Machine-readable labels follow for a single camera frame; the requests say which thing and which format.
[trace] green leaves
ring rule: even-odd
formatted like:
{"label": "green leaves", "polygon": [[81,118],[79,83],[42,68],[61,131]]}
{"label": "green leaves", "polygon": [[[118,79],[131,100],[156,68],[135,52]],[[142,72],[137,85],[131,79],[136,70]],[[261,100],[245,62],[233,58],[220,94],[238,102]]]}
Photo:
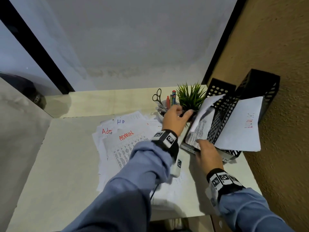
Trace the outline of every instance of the green leaves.
{"label": "green leaves", "polygon": [[198,111],[200,105],[206,98],[206,91],[204,91],[204,89],[201,89],[201,85],[199,83],[191,85],[190,93],[187,83],[183,84],[182,86],[178,85],[177,94],[180,105],[186,111],[190,109]]}

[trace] person's left hand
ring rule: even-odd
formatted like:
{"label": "person's left hand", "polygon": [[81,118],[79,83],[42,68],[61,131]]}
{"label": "person's left hand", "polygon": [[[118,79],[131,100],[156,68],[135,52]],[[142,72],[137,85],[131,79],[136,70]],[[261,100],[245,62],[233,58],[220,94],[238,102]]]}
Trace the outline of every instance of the person's left hand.
{"label": "person's left hand", "polygon": [[181,113],[182,107],[180,105],[172,105],[164,115],[162,130],[170,129],[179,137],[186,126],[188,119],[193,114],[193,110],[188,110],[183,114],[183,117],[179,117]]}

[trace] white desk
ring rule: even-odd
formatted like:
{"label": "white desk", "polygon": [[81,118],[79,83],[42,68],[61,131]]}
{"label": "white desk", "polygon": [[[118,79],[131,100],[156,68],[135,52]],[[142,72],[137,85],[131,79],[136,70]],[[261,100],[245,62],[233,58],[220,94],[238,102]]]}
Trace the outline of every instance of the white desk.
{"label": "white desk", "polygon": [[[162,88],[162,97],[172,89]],[[91,134],[96,126],[100,121],[110,119],[112,114],[138,109],[148,115],[155,112],[151,98],[157,88],[138,89],[137,95],[134,91],[74,92],[47,98],[50,104],[47,108],[53,111],[49,112],[51,115],[68,117],[70,114],[71,117],[52,120],[7,232],[60,231],[95,199],[99,156]],[[63,104],[60,109],[51,106],[52,103],[59,105],[59,102]],[[185,171],[190,184],[180,192],[182,200],[175,205],[175,211],[154,210],[152,220],[212,213],[204,194],[207,182],[196,165],[195,156],[183,150],[179,154],[185,158],[181,171]],[[261,193],[243,154],[224,168],[245,187]]]}

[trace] brown textured wall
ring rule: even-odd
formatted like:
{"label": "brown textured wall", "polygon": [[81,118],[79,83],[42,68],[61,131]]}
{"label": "brown textured wall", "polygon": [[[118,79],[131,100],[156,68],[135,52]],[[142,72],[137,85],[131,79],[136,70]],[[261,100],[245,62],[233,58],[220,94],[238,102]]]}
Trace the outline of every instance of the brown textured wall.
{"label": "brown textured wall", "polygon": [[246,158],[270,208],[309,228],[309,0],[248,0],[213,77],[239,85],[251,68],[281,76]]}

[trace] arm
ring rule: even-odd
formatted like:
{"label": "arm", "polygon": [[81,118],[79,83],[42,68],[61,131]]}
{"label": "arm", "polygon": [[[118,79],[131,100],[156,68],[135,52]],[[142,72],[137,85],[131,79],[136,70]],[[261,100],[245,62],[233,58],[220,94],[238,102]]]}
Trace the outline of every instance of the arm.
{"label": "arm", "polygon": [[207,175],[207,197],[218,214],[236,231],[292,232],[282,218],[269,210],[266,199],[251,188],[246,189],[232,175],[226,173],[222,159],[213,144],[198,140],[201,154],[197,161]]}
{"label": "arm", "polygon": [[[193,114],[190,110],[179,117],[181,111],[181,106],[173,105],[162,125],[163,130],[170,130],[177,137]],[[62,232],[147,231],[151,216],[150,191],[155,184],[167,181],[172,165],[170,153],[158,145],[150,141],[137,143],[129,162]]]}

